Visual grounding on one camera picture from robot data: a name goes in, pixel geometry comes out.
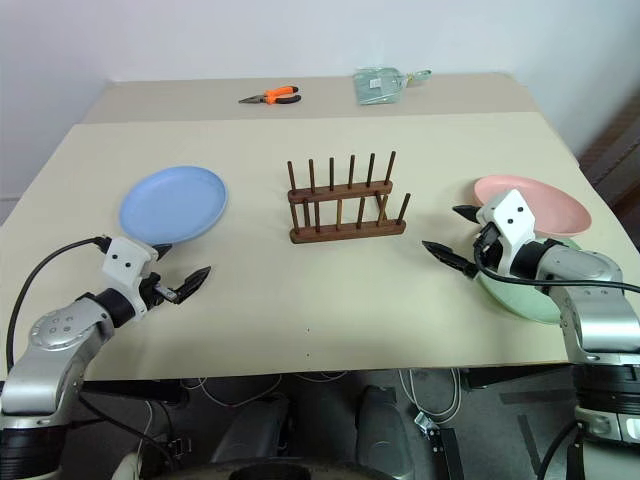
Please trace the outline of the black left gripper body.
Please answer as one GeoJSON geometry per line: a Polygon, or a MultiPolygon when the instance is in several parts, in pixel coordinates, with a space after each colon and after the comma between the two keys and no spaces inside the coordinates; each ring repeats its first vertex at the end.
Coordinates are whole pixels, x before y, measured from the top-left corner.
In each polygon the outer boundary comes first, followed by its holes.
{"type": "Polygon", "coordinates": [[[161,276],[155,272],[144,277],[139,286],[138,293],[147,310],[152,310],[167,301],[177,304],[179,295],[176,291],[165,287],[160,283],[161,276]]]}

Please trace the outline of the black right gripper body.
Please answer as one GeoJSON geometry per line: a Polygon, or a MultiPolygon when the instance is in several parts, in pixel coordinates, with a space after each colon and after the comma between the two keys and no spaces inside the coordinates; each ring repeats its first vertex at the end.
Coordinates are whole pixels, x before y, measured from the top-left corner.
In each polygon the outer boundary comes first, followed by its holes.
{"type": "Polygon", "coordinates": [[[485,275],[509,275],[509,266],[503,262],[501,233],[494,224],[485,225],[473,243],[474,262],[485,275]]]}

